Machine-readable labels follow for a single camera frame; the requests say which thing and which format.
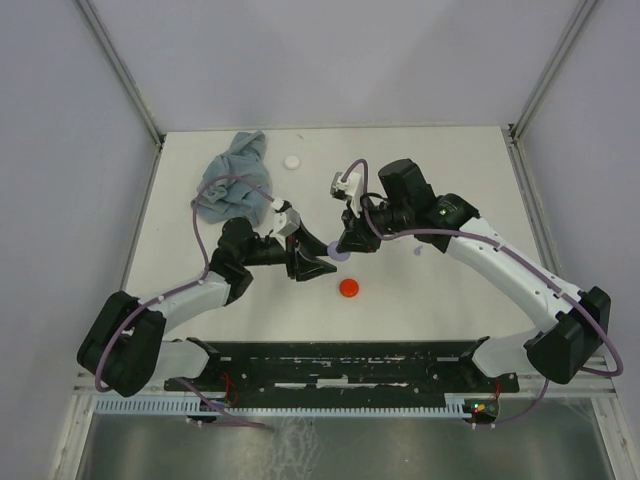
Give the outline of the purple earbud charging case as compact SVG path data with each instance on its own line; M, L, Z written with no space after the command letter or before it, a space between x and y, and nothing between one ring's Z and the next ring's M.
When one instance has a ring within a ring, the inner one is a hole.
M338 250L338 242L332 241L327 246L327 255L334 261L337 262L345 262L349 259L351 253L350 252L340 252Z

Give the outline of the orange earbud charging case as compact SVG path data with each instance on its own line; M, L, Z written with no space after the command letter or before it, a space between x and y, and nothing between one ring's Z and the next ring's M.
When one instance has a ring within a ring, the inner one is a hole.
M360 290L359 283L353 278L345 278L339 283L339 292L343 297L353 298Z

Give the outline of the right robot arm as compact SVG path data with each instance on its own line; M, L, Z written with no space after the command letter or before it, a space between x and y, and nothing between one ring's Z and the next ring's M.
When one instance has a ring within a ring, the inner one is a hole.
M604 343L611 308L598 287L583 290L534 264L510 245L469 202L438 195L410 159L378 172L383 194L368 189L365 160L335 175L330 194L346 207L339 253L374 253L382 242L412 236L475 270L531 320L529 331L482 337L458 368L467 389L481 391L495 377L533 368L568 384Z

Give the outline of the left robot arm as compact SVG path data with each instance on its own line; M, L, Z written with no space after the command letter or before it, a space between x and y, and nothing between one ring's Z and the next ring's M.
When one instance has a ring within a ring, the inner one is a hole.
M131 397L152 381L187 378L209 390L221 378L215 350L190 338L168 341L178 326L239 300L250 286L252 266L283 265L297 282L336 272L327 247L295 222L284 237L260 236L242 217L226 221L205 271L186 284L147 299L123 290L111 294L76 354L99 391Z

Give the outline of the blue crumpled cloth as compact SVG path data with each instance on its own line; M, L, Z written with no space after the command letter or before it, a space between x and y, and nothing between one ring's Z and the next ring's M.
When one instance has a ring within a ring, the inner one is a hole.
M196 193L212 179L232 175L213 182L198 201L198 215L208 224L223 223L244 217L258 227L267 213L269 202L257 190L237 180L242 178L267 195L272 194L270 174L264 165L267 139L263 131L238 132L226 151L208 165Z

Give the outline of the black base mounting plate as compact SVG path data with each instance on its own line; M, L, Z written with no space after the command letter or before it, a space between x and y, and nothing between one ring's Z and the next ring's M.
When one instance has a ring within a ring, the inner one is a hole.
M516 393L517 376L482 374L470 341L210 342L191 380L238 407L440 406L447 394Z

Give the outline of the aluminium frame rail right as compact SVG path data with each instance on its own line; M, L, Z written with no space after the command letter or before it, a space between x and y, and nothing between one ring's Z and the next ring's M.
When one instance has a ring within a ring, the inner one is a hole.
M509 126L501 129L520 195L524 202L539 262L556 277L566 280L559 252L551 232L548 210L525 153L522 142L515 139Z

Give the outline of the aluminium frame rail left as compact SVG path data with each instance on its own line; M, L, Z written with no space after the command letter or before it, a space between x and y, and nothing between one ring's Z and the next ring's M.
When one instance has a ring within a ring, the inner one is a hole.
M92 38L100 49L103 58L108 63L116 81L135 110L136 115L142 122L147 134L157 148L161 147L163 145L165 135L158 127L149 106L143 99L141 90L134 80L126 62L118 52L96 5L90 0L72 0L71 3L74 5L86 24Z

